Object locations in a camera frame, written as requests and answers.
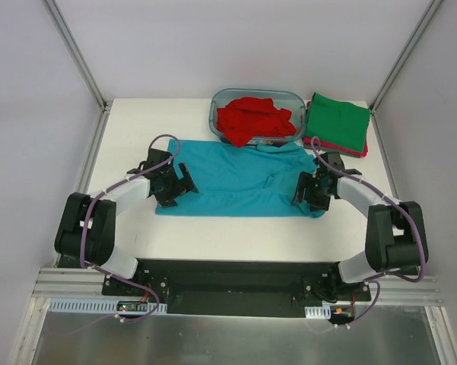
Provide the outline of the teal t shirt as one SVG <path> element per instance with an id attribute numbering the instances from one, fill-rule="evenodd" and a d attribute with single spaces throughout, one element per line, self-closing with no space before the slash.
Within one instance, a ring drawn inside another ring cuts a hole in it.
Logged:
<path id="1" fill-rule="evenodd" d="M 176 199 L 172 208 L 156 207 L 163 216 L 311 217 L 308 203 L 292 203 L 299 175 L 312 173 L 314 156 L 291 142 L 282 147 L 237 148 L 217 141 L 170 141 L 175 163 L 184 163 L 197 192 Z"/>

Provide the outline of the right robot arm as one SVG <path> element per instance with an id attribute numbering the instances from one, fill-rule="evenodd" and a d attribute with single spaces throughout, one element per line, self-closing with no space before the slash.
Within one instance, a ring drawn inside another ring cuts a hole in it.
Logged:
<path id="1" fill-rule="evenodd" d="M 314 213 L 326 212 L 331 200 L 350 203 L 367 219 L 364 249 L 335 265 L 327 280 L 328 294 L 344 300 L 354 284 L 393 275 L 417 283 L 429 258 L 424 218 L 417 202 L 389 197 L 363 174 L 347 169 L 337 152 L 317 154 L 311 173 L 300 173 L 293 205 L 306 202 Z"/>

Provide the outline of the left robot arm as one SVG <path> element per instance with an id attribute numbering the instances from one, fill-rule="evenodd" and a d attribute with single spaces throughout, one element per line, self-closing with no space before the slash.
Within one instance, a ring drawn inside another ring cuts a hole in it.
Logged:
<path id="1" fill-rule="evenodd" d="M 119 276 L 119 286 L 130 296 L 145 287 L 140 262 L 116 244 L 116 218 L 146 198 L 159 208 L 177 206 L 176 199 L 198 189 L 184 163 L 174 163 L 168 151 L 151 148 L 147 159 L 129 170 L 123 180 L 101 192 L 74 192 L 68 197 L 56 234 L 55 251 L 86 266 Z"/>

